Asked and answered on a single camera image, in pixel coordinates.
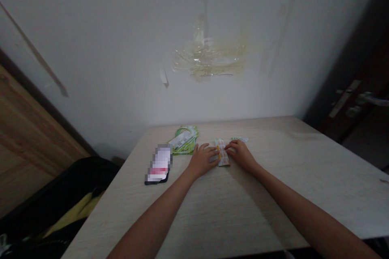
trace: wooden wardrobe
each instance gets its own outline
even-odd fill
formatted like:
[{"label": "wooden wardrobe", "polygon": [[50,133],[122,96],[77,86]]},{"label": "wooden wardrobe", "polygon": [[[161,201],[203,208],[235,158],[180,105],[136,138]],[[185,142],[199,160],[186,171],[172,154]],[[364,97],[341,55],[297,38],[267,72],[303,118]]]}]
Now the wooden wardrobe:
[{"label": "wooden wardrobe", "polygon": [[0,218],[84,157],[87,151],[0,65]]}]

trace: smartphone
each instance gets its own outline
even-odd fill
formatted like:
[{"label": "smartphone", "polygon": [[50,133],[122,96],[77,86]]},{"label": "smartphone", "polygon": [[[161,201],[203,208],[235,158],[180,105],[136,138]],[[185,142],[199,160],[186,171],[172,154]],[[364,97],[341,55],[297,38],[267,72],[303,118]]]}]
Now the smartphone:
[{"label": "smartphone", "polygon": [[155,148],[153,160],[145,175],[145,185],[164,183],[169,177],[173,161],[173,148],[169,144],[159,144]]}]

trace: white table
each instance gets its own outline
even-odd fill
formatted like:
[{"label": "white table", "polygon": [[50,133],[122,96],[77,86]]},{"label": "white table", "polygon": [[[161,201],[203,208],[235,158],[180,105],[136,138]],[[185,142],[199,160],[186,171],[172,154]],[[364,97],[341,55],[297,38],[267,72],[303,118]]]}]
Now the white table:
[{"label": "white table", "polygon": [[[144,185],[158,144],[179,126],[150,128],[63,258],[105,258],[138,217],[177,179],[191,156],[174,156],[166,183]],[[199,144],[248,137],[258,163],[360,238],[389,235],[389,176],[294,117],[198,125]],[[194,183],[158,258],[223,258],[306,247],[267,191],[234,162]]]}]

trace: white wall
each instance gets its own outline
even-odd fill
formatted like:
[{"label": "white wall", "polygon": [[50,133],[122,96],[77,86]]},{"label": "white wall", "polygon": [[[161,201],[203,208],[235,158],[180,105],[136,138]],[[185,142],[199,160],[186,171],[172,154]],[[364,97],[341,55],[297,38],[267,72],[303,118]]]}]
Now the white wall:
[{"label": "white wall", "polygon": [[[202,83],[170,68],[174,49],[193,38],[202,0],[1,2],[69,97],[60,94],[2,10],[0,47],[87,142],[111,159],[126,158],[150,126],[302,117],[368,0],[208,0],[209,37],[236,35],[248,15],[252,50],[241,75]],[[266,49],[275,41],[280,47],[271,73],[277,46]],[[168,88],[160,66],[167,70]]]}]

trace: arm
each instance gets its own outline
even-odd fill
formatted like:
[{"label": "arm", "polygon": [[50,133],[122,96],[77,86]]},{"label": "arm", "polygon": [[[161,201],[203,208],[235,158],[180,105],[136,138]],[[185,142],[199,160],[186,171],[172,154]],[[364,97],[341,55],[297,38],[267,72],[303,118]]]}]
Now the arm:
[{"label": "arm", "polygon": [[209,162],[218,154],[216,148],[195,146],[189,166],[181,176],[141,215],[107,258],[154,258],[170,229],[188,190],[197,178],[215,167],[219,160]]},{"label": "arm", "polygon": [[231,141],[225,149],[257,178],[301,235],[324,258],[380,258],[344,225],[262,168],[244,142]]}]

